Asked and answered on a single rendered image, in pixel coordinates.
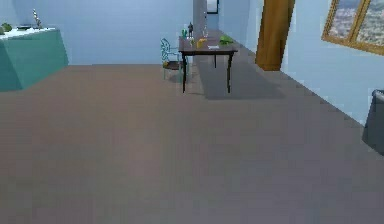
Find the teal kitchen counter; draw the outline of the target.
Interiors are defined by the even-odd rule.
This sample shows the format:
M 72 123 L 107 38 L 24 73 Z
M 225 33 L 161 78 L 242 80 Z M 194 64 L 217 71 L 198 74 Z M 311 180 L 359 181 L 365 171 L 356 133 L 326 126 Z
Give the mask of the teal kitchen counter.
M 0 92 L 27 89 L 67 65 L 59 29 L 12 30 L 0 35 Z

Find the brown wooden door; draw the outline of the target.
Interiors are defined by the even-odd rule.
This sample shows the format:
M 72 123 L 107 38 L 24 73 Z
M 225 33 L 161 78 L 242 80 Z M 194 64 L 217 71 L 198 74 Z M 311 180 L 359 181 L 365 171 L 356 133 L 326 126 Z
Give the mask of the brown wooden door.
M 279 71 L 295 0 L 264 0 L 255 63 L 264 71 Z

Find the dark wooden dining table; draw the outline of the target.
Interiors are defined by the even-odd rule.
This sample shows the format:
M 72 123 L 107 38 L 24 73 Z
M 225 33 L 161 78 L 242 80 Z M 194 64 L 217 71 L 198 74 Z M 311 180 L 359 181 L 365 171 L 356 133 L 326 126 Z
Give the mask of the dark wooden dining table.
M 227 62 L 227 71 L 226 71 L 226 87 L 227 92 L 231 92 L 231 67 L 232 67 L 232 61 L 234 54 L 238 52 L 238 48 L 232 43 L 228 45 L 221 45 L 219 43 L 220 36 L 209 36 L 207 37 L 207 42 L 205 43 L 205 46 L 202 48 L 197 48 L 196 43 L 198 40 L 195 40 L 194 43 L 191 43 L 191 41 L 187 38 L 183 38 L 182 36 L 179 37 L 179 46 L 178 51 L 182 54 L 183 62 L 187 62 L 188 56 L 207 56 L 211 55 L 214 58 L 216 58 L 219 55 L 227 55 L 228 56 L 228 62 Z M 218 45 L 219 49 L 209 49 L 208 46 L 215 46 Z M 186 75 L 183 76 L 182 81 L 182 91 L 186 90 Z

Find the gold framed landscape picture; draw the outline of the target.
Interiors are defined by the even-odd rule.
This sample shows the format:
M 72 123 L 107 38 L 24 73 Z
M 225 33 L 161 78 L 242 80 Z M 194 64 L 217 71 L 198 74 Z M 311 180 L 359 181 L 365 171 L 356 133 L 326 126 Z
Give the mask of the gold framed landscape picture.
M 329 0 L 321 39 L 384 56 L 384 0 Z

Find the teal metal chair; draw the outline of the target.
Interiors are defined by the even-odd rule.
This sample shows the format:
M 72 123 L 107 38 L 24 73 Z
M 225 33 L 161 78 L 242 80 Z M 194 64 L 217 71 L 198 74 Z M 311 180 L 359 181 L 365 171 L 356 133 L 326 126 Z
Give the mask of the teal metal chair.
M 177 47 L 172 47 L 166 38 L 160 40 L 162 68 L 165 74 L 166 70 L 177 71 L 180 76 L 180 81 L 183 81 L 183 76 L 189 75 L 189 64 L 183 62 L 182 54 Z

